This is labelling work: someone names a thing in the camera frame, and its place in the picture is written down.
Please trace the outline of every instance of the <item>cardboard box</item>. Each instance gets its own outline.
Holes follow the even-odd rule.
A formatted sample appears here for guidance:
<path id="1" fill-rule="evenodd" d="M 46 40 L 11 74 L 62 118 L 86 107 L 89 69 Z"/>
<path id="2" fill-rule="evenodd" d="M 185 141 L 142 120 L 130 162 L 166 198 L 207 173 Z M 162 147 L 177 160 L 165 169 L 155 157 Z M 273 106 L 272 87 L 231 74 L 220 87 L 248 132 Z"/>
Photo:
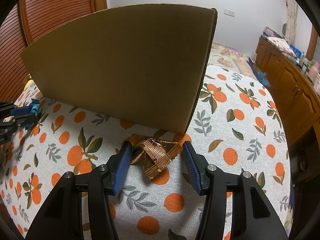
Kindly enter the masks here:
<path id="1" fill-rule="evenodd" d="M 20 56 L 46 97 L 184 133 L 216 22 L 216 9 L 188 5 L 111 8 L 51 31 Z"/>

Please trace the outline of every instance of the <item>blue gripper pad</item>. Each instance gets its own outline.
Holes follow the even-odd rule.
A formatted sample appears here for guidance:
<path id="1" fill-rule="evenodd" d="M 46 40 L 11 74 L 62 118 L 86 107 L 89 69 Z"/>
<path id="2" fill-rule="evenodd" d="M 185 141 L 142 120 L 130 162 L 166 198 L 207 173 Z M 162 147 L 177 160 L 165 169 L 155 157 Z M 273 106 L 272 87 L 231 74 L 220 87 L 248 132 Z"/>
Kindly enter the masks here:
<path id="1" fill-rule="evenodd" d="M 36 99 L 31 99 L 32 102 L 28 106 L 23 106 L 23 107 L 16 107 L 11 110 L 11 115 L 17 117 L 17 116 L 22 116 L 26 114 L 34 114 L 38 115 L 39 114 L 39 107 L 40 107 L 40 102 L 39 100 Z M 28 130 L 32 125 L 31 124 L 26 124 L 24 126 L 25 130 Z"/>
<path id="2" fill-rule="evenodd" d="M 132 159 L 132 145 L 125 141 L 118 154 L 112 155 L 107 166 L 110 168 L 108 186 L 109 195 L 117 195 L 122 189 Z"/>
<path id="3" fill-rule="evenodd" d="M 209 181 L 205 174 L 205 167 L 208 165 L 206 159 L 195 152 L 189 141 L 183 143 L 181 156 L 187 167 L 192 188 L 198 195 L 205 195 L 209 189 Z"/>

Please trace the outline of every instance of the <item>orange print tablecloth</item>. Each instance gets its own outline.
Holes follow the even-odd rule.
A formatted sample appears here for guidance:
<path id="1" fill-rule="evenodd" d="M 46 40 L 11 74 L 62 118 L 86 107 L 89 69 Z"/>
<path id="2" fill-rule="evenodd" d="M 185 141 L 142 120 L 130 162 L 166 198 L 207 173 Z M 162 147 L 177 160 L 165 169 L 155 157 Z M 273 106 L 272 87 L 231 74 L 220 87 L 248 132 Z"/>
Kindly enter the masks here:
<path id="1" fill-rule="evenodd" d="M 29 130 L 18 130 L 12 143 L 1 147 L 1 196 L 24 237 L 41 204 L 64 172 L 90 172 L 106 163 L 121 148 L 122 142 L 135 134 L 181 144 L 191 140 L 197 153 L 223 171 L 251 172 L 285 224 L 291 210 L 285 134 L 269 92 L 250 77 L 209 65 L 186 135 L 56 102 L 43 97 L 34 82 L 16 104 L 27 105 L 31 98 L 41 102 L 42 116 L 38 124 Z M 231 228 L 230 196 L 228 194 L 225 239 L 229 239 Z M 152 180 L 144 175 L 141 164 L 131 165 L 123 190 L 109 199 L 119 238 L 148 240 L 168 236 L 169 239 L 194 239 L 205 201 L 204 196 L 198 196 L 192 189 L 179 155 Z M 82 200 L 84 237 L 90 239 L 86 194 Z M 291 221 L 290 215 L 288 217 L 285 227 Z"/>

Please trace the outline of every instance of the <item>yellow object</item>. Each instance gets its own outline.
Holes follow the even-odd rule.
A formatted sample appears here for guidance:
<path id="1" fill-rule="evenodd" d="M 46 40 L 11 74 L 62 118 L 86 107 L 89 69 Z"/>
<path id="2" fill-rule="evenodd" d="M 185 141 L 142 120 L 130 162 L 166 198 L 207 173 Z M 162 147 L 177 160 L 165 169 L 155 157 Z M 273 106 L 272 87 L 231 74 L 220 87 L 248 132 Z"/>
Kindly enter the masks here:
<path id="1" fill-rule="evenodd" d="M 30 79 L 30 80 L 26 83 L 26 85 L 24 86 L 23 91 L 26 91 L 27 87 L 28 87 L 32 82 L 33 82 L 33 80 Z"/>

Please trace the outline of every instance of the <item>curtain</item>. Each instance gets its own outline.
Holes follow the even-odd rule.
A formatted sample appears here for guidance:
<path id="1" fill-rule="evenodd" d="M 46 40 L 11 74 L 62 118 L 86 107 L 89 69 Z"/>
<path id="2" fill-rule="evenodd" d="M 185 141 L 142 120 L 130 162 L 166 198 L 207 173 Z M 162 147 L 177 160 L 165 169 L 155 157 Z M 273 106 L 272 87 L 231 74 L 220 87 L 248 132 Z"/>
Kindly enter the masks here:
<path id="1" fill-rule="evenodd" d="M 285 40 L 290 45 L 295 45 L 296 40 L 296 28 L 298 17 L 298 4 L 295 0 L 287 0 L 287 30 L 285 32 Z"/>

